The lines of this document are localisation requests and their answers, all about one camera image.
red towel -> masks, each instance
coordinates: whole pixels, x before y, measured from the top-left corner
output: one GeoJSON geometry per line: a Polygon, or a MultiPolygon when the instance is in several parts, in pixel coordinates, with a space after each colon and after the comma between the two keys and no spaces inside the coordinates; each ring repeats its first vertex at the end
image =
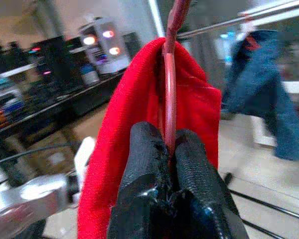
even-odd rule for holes
{"type": "MultiPolygon", "coordinates": [[[[129,155],[132,125],[148,121],[158,127],[158,62],[165,39],[147,44],[133,59],[109,103],[90,159],[78,213],[79,239],[105,239],[111,207],[129,155]]],[[[180,45],[175,48],[177,129],[196,132],[208,160],[217,167],[221,93],[180,45]]]]}

glowing light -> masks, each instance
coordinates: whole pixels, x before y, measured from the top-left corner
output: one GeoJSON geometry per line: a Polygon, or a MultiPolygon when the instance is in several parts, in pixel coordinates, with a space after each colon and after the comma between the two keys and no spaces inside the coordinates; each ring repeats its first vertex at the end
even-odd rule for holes
{"type": "Polygon", "coordinates": [[[103,36],[106,37],[106,38],[111,38],[114,36],[114,32],[112,31],[105,31],[103,32],[103,36]]]}
{"type": "Polygon", "coordinates": [[[119,47],[113,47],[109,50],[111,55],[118,55],[121,51],[119,49],[119,47]]]}
{"type": "Polygon", "coordinates": [[[95,43],[95,37],[94,36],[87,36],[83,39],[83,42],[85,45],[93,45],[95,43]]]}

tiled floor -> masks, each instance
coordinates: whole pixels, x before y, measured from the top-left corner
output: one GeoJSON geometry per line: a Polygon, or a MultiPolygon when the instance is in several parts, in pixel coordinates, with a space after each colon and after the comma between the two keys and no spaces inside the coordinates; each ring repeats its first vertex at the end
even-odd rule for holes
{"type": "MultiPolygon", "coordinates": [[[[273,150],[253,144],[250,118],[236,116],[222,121],[219,129],[219,172],[234,174],[230,188],[299,213],[299,162],[281,160],[273,150]]],[[[287,239],[299,239],[299,220],[234,196],[241,216],[287,239]]],[[[246,227],[251,239],[271,238],[246,227]]],[[[48,219],[45,234],[74,239],[76,210],[69,209],[48,219]]]]}

denim cloth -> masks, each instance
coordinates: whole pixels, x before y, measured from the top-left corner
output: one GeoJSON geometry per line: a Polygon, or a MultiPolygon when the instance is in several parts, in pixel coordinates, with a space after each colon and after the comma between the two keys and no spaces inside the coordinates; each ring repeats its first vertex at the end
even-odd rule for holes
{"type": "Polygon", "coordinates": [[[250,51],[247,40],[233,48],[233,64],[226,76],[222,111],[258,116],[277,138],[275,156],[299,160],[299,115],[285,91],[276,59],[280,54],[278,33],[250,33],[260,48],[250,51]]]}

hanging clothing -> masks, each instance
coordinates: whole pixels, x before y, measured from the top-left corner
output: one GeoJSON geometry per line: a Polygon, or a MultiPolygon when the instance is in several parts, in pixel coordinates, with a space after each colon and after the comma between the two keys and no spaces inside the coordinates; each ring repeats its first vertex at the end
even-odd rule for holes
{"type": "MultiPolygon", "coordinates": [[[[135,56],[112,96],[82,191],[79,239],[106,238],[111,207],[116,203],[129,155],[131,127],[140,121],[158,127],[158,89],[165,79],[161,53],[164,42],[165,38],[154,40],[135,56]]],[[[217,168],[221,93],[207,83],[203,70],[178,43],[175,66],[176,128],[196,132],[205,144],[207,159],[217,168]]],[[[164,116],[164,97],[161,101],[164,116]]]]}
{"type": "Polygon", "coordinates": [[[275,156],[299,160],[299,116],[285,91],[275,61],[280,54],[278,33],[259,30],[233,49],[222,112],[242,113],[265,120],[277,138],[275,156]]]}

